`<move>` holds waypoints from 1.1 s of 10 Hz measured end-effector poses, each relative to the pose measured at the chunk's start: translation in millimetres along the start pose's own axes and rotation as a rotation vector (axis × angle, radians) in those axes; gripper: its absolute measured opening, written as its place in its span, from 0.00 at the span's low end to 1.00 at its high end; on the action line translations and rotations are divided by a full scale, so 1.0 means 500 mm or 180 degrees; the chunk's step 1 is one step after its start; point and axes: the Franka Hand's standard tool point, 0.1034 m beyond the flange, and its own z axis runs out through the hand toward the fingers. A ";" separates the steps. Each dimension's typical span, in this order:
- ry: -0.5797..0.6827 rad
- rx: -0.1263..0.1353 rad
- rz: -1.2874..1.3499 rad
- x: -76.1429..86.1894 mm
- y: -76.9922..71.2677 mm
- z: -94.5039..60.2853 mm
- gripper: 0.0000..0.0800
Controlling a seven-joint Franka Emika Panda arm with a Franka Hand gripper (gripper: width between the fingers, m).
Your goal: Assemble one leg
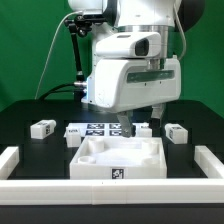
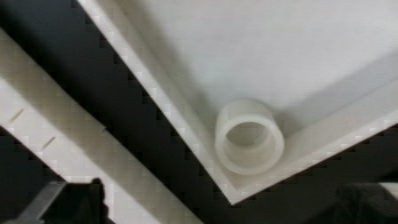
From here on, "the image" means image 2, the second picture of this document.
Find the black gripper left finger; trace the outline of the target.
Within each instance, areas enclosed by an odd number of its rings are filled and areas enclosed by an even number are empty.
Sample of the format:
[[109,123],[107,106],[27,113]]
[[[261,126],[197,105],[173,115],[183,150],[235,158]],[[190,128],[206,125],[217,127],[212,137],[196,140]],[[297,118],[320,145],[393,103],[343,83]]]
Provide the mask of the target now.
[[50,182],[13,224],[114,224],[101,180]]

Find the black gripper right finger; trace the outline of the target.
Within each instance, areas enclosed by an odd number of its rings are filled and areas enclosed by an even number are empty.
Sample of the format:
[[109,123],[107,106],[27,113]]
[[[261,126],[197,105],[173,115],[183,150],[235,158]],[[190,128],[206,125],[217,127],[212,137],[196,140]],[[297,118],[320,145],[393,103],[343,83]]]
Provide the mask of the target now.
[[380,184],[347,184],[336,196],[332,224],[398,224],[398,198]]

